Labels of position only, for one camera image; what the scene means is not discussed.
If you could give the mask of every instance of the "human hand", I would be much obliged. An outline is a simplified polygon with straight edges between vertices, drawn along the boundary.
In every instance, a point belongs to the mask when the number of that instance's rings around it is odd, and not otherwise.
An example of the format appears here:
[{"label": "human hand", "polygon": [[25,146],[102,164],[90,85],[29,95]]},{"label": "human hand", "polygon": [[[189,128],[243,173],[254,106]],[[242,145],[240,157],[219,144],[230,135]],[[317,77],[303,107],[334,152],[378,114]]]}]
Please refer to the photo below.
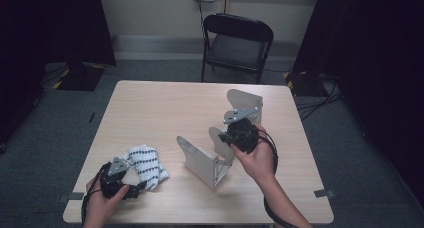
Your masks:
[{"label": "human hand", "polygon": [[[264,133],[266,132],[264,127],[256,124],[256,128],[259,130],[259,136],[268,139],[267,135]],[[250,154],[242,152],[234,144],[231,144],[230,147],[237,159],[240,160],[246,173],[257,183],[261,180],[275,177],[273,164],[274,154],[267,142],[259,139],[258,145]]]},{"label": "human hand", "polygon": [[[87,185],[87,191],[93,184],[94,179],[91,179]],[[86,228],[97,228],[103,227],[106,222],[110,219],[112,214],[115,212],[119,202],[125,196],[129,189],[128,185],[121,187],[115,196],[110,199],[103,196],[101,192],[100,181],[94,185],[93,193],[91,193],[90,200],[87,204],[87,216],[85,218],[84,227]]]}]

